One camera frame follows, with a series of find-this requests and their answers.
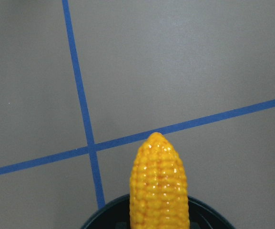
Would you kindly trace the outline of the yellow corn cob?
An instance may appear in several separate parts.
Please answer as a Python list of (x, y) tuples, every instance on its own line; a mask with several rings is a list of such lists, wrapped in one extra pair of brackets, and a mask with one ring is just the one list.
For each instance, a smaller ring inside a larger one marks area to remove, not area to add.
[(187, 178), (173, 145), (158, 132), (138, 149), (130, 177), (132, 229), (190, 228)]

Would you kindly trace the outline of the dark blue saucepan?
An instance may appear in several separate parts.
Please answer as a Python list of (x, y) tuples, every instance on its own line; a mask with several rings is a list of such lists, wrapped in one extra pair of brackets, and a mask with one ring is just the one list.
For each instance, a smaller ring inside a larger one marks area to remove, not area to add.
[[(129, 229), (129, 199), (126, 194), (118, 197), (96, 211), (83, 225), (83, 229)], [(235, 229), (235, 227), (212, 207), (189, 197), (189, 218), (192, 229)]]

